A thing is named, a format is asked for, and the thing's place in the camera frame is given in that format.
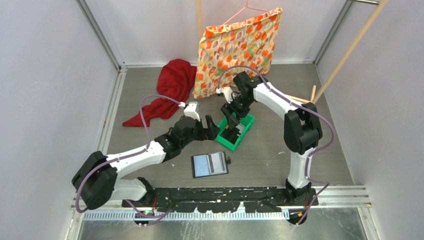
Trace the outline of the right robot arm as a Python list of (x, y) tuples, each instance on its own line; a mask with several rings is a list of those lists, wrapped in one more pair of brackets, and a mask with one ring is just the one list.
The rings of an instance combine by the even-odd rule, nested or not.
[(226, 100), (221, 111), (229, 129), (241, 123), (254, 102), (265, 105), (283, 119), (283, 140), (290, 150), (290, 170), (283, 195), (291, 205), (299, 205), (311, 193), (310, 161), (323, 137), (316, 106), (292, 100), (261, 75), (250, 77), (243, 71), (235, 76), (234, 82), (238, 94), (229, 86), (216, 89), (216, 93)]

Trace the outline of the green plastic bin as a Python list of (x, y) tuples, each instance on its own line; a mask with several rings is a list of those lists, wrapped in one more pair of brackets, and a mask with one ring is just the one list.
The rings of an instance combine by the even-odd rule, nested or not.
[(246, 132), (251, 129), (254, 121), (255, 117), (248, 114), (240, 120), (240, 123), (234, 129), (229, 129), (228, 121), (224, 117), (218, 124), (219, 133), (215, 141), (234, 152), (242, 142)]

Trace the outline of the black card holder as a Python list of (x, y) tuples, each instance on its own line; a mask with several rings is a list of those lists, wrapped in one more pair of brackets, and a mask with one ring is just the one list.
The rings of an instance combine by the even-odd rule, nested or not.
[(224, 151), (193, 155), (191, 157), (192, 177), (204, 178), (229, 173), (232, 159)]

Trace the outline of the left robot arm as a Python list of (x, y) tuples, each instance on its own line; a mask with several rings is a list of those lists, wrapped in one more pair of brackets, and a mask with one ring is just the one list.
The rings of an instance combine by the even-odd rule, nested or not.
[(139, 169), (167, 162), (180, 155), (194, 141), (213, 141), (220, 128), (206, 115), (201, 120), (182, 116), (167, 132), (147, 144), (121, 153), (91, 153), (71, 180), (76, 190), (75, 208), (79, 213), (95, 210), (108, 201), (132, 200), (141, 207), (153, 202), (153, 193), (139, 179), (124, 177)]

